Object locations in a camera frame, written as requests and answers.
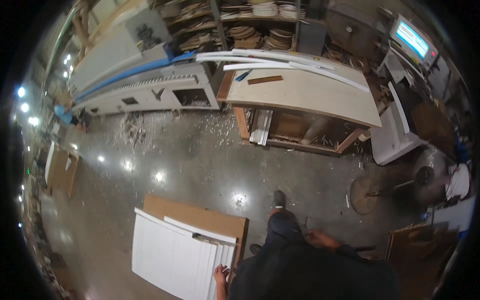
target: sneaker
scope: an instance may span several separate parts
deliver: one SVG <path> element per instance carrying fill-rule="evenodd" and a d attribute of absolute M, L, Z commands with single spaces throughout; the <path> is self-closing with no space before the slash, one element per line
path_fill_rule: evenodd
<path fill-rule="evenodd" d="M 257 255 L 262 249 L 262 247 L 259 244 L 251 244 L 249 249 L 253 255 Z"/>
<path fill-rule="evenodd" d="M 285 194 L 281 190 L 276 190 L 273 193 L 273 204 L 275 208 L 285 208 L 286 203 Z"/>

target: wooden board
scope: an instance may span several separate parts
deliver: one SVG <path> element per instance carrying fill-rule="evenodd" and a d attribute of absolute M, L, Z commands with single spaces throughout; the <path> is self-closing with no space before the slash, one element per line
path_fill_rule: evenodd
<path fill-rule="evenodd" d="M 352 144 L 362 133 L 366 131 L 362 128 L 356 128 L 337 148 L 336 151 L 342 153 L 350 144 Z"/>
<path fill-rule="evenodd" d="M 338 75 L 364 86 L 365 76 L 346 66 L 335 66 Z M 244 71 L 237 71 L 240 76 Z M 251 77 L 282 76 L 283 81 L 251 84 L 233 81 L 226 102 L 233 105 L 256 105 L 287 108 L 348 120 L 368 127 L 381 127 L 372 94 L 337 80 L 301 70 L 253 70 Z"/>
<path fill-rule="evenodd" d="M 235 78 L 235 71 L 228 71 L 225 73 L 225 76 L 223 77 L 223 80 L 222 80 L 222 84 L 220 85 L 220 88 L 218 90 L 218 94 L 216 95 L 217 101 L 225 102 L 234 78 Z"/>
<path fill-rule="evenodd" d="M 299 143 L 292 143 L 292 142 L 273 140 L 273 139 L 268 139 L 267 140 L 267 146 L 282 147 L 282 148 L 286 148 L 286 149 L 295 149 L 295 150 L 298 150 L 298 151 L 305 151 L 305 152 L 310 152 L 310 153 L 323 154 L 323 155 L 333 156 L 333 157 L 340 157 L 341 156 L 341 153 L 335 152 L 335 150 L 333 150 L 331 148 L 326 148 L 326 147 L 321 147 L 321 146 L 312 146 L 312 145 L 302 145 L 302 144 L 299 144 Z"/>
<path fill-rule="evenodd" d="M 249 79 L 248 84 L 261 84 L 263 82 L 280 81 L 280 80 L 283 80 L 282 76 L 270 76 L 270 77 Z"/>
<path fill-rule="evenodd" d="M 243 108 L 233 108 L 233 112 L 235 113 L 235 118 L 237 118 L 237 125 L 240 130 L 240 137 L 243 139 L 249 139 L 250 133 L 248 132 L 247 127 L 247 120 L 245 119 L 245 111 Z"/>

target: wooden post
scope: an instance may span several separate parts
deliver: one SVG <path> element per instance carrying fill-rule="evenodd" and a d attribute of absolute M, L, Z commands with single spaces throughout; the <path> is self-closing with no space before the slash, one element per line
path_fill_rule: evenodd
<path fill-rule="evenodd" d="M 353 143 L 362 133 L 366 130 L 362 128 L 356 128 L 335 150 L 338 153 L 342 153 L 351 143 Z"/>
<path fill-rule="evenodd" d="M 248 132 L 247 119 L 245 118 L 245 111 L 243 108 L 234 107 L 233 112 L 237 118 L 237 125 L 240 130 L 240 137 L 243 144 L 249 144 L 250 133 Z"/>

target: cardboard sheet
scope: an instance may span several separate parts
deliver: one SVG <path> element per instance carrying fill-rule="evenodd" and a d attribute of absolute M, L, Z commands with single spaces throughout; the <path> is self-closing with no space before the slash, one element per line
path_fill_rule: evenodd
<path fill-rule="evenodd" d="M 176 203 L 162 197 L 145 196 L 144 211 L 163 220 L 169 216 L 177 221 L 193 225 L 208 231 L 237 238 L 237 251 L 233 267 L 243 258 L 245 240 L 248 231 L 248 219 L 239 216 L 225 215 L 187 204 Z"/>

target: white pipe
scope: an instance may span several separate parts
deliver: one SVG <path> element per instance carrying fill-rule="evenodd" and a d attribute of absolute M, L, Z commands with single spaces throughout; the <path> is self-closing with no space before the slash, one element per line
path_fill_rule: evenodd
<path fill-rule="evenodd" d="M 335 79 L 335 80 L 338 80 L 338 81 L 343 82 L 345 84 L 356 87 L 357 89 L 362 90 L 366 93 L 370 92 L 369 88 L 367 88 L 367 87 L 365 87 L 361 84 L 358 84 L 353 80 L 350 80 L 348 78 L 345 78 L 343 76 L 337 75 L 337 74 L 332 73 L 332 72 L 322 70 L 320 68 L 316 68 L 316 67 L 313 67 L 313 66 L 307 66 L 307 65 L 304 65 L 304 64 L 301 64 L 301 63 L 296 63 L 296 62 L 289 62 L 288 65 L 290 67 L 293 67 L 293 68 L 296 68 L 296 69 L 310 71 L 310 72 L 317 73 L 317 74 L 320 74 L 320 75 L 323 75 L 323 76 L 326 76 L 326 77 L 330 77 L 332 79 Z"/>
<path fill-rule="evenodd" d="M 262 62 L 262 63 L 270 63 L 274 62 L 271 60 L 262 60 L 262 59 L 254 59 L 251 57 L 238 57 L 238 56 L 205 56 L 205 57 L 197 57 L 195 61 L 202 62 L 202 61 L 235 61 L 235 62 Z"/>
<path fill-rule="evenodd" d="M 335 73 L 322 70 L 320 68 L 312 67 L 312 66 L 307 66 L 301 63 L 295 63 L 295 62 L 290 62 L 290 63 L 283 63 L 283 62 L 271 62 L 271 63 L 239 63 L 239 64 L 232 64 L 232 65 L 225 65 L 223 66 L 224 71 L 231 71 L 231 70 L 255 70 L 255 69 L 295 69 L 295 70 L 302 70 L 302 71 L 309 71 L 313 72 L 315 74 L 323 75 L 325 77 L 329 77 L 335 80 L 338 80 L 340 82 L 343 82 L 345 84 L 348 84 L 350 86 L 353 86 L 361 91 L 364 91 L 366 93 L 370 92 L 370 89 L 358 84 L 350 79 L 347 79 L 345 77 L 339 76 Z"/>
<path fill-rule="evenodd" d="M 273 51 L 263 51 L 263 50 L 255 50 L 255 49 L 249 49 L 249 50 L 233 49 L 232 54 L 234 56 L 254 56 L 254 57 L 256 56 L 256 57 L 262 57 L 262 58 L 271 58 L 275 60 L 291 61 L 291 62 L 315 66 L 315 67 L 319 67 L 319 68 L 323 68 L 331 71 L 335 70 L 335 68 L 328 63 L 320 62 L 317 60 L 306 59 L 303 57 L 298 57 L 296 55 L 278 53 Z"/>
<path fill-rule="evenodd" d="M 205 56 L 232 56 L 232 51 L 204 52 L 195 54 L 195 57 Z"/>
<path fill-rule="evenodd" d="M 271 63 L 237 63 L 223 66 L 224 71 L 255 70 L 255 69 L 295 69 L 284 62 Z"/>

